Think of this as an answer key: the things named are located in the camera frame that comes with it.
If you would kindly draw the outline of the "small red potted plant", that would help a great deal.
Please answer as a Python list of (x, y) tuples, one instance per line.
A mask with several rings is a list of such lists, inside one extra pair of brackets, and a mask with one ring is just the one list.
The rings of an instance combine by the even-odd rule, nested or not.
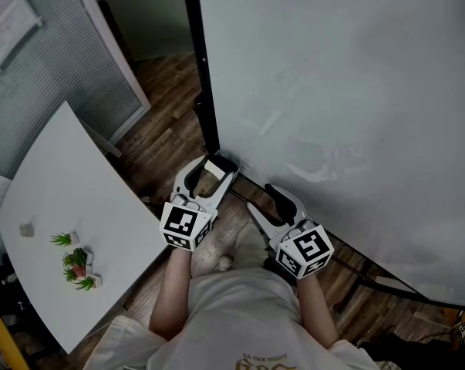
[(86, 278), (89, 274), (91, 274), (91, 272), (92, 268), (89, 265), (74, 265), (72, 267), (65, 267), (63, 269), (63, 276), (67, 282), (74, 283), (77, 280)]

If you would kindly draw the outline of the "white table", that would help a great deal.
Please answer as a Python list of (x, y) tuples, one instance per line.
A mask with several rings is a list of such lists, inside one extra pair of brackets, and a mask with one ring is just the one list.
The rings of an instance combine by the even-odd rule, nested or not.
[[(34, 237), (20, 224), (32, 222)], [(108, 163), (67, 103), (27, 152), (0, 209), (0, 233), (34, 309), (67, 352), (157, 259), (159, 220)], [(79, 291), (62, 272), (64, 249), (51, 236), (75, 232), (102, 285)]]

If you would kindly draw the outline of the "translucent plastic waste bin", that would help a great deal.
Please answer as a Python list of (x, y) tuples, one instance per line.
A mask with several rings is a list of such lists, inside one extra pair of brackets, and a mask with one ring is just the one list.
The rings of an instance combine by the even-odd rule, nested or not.
[(216, 155), (218, 156), (222, 156), (224, 158), (226, 158), (227, 160), (229, 160), (230, 163), (233, 163), (235, 165), (235, 170), (234, 170), (234, 178), (233, 180), (236, 180), (240, 171), (241, 171), (241, 167), (242, 167), (242, 160), (240, 157), (238, 157), (237, 155), (235, 155), (233, 152), (231, 152), (230, 150), (226, 150), (226, 149), (220, 149), (216, 152)]

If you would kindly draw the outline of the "person's right forearm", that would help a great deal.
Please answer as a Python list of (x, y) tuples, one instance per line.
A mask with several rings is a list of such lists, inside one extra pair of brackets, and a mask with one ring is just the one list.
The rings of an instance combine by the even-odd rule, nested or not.
[(297, 281), (297, 295), (303, 328), (324, 348), (339, 340), (339, 333), (315, 274)]

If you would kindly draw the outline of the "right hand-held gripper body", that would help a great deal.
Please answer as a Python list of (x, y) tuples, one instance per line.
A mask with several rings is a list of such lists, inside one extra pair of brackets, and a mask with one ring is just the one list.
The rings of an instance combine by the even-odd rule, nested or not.
[(275, 260), (297, 280), (323, 268), (334, 247), (322, 225), (306, 217), (269, 240)]

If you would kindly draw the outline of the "person's left forearm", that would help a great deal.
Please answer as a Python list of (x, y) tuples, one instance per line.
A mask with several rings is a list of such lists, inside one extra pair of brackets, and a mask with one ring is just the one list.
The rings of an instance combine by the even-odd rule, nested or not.
[(149, 330), (167, 341), (183, 330), (188, 319), (191, 258), (189, 251), (172, 251), (150, 316)]

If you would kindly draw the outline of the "white eraser block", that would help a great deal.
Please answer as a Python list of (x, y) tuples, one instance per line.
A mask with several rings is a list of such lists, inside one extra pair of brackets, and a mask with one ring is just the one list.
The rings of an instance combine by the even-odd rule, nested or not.
[(217, 178), (217, 180), (221, 180), (226, 175), (226, 173), (219, 166), (217, 166), (210, 160), (206, 161), (206, 163), (204, 164), (204, 169), (207, 172), (214, 175)]

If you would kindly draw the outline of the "black bag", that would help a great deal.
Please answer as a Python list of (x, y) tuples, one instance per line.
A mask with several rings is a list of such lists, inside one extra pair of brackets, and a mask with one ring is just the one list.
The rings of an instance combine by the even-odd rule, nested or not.
[(403, 340), (389, 332), (375, 341), (358, 345), (374, 362), (392, 362), (401, 370), (465, 370), (465, 344), (430, 340)]

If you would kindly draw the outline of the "small green potted plant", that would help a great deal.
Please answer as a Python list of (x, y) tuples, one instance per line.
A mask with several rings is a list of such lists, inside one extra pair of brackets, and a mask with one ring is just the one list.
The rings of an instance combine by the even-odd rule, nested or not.
[(92, 274), (86, 275), (85, 277), (75, 282), (76, 289), (79, 291), (90, 291), (97, 289), (102, 285), (102, 279), (99, 275)]
[(65, 253), (62, 258), (64, 267), (85, 267), (90, 266), (92, 262), (93, 254), (81, 247), (74, 249), (72, 253)]
[(60, 233), (52, 235), (50, 242), (59, 247), (74, 247), (79, 244), (79, 238), (75, 232)]

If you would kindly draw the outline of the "person's white t-shirt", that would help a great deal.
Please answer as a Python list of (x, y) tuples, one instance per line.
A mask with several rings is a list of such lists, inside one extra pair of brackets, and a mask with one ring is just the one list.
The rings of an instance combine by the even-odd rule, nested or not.
[(192, 279), (188, 308), (170, 341), (116, 317), (83, 370), (379, 370), (346, 340), (322, 347), (302, 327), (291, 287), (264, 269)]

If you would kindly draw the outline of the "person's light trouser leg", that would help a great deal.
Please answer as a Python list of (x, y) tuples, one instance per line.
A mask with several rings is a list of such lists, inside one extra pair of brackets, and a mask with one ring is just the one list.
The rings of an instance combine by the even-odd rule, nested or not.
[(229, 271), (261, 270), (268, 257), (265, 240), (253, 223), (246, 223), (234, 236), (234, 242), (230, 242), (229, 245), (214, 246), (221, 250), (217, 263), (200, 276)]

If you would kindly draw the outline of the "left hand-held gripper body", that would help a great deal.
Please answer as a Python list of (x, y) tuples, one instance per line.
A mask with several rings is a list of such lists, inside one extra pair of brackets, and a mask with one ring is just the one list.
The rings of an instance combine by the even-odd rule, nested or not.
[(186, 251), (195, 251), (211, 231), (217, 210), (205, 207), (183, 193), (173, 192), (160, 220), (160, 233), (166, 243)]

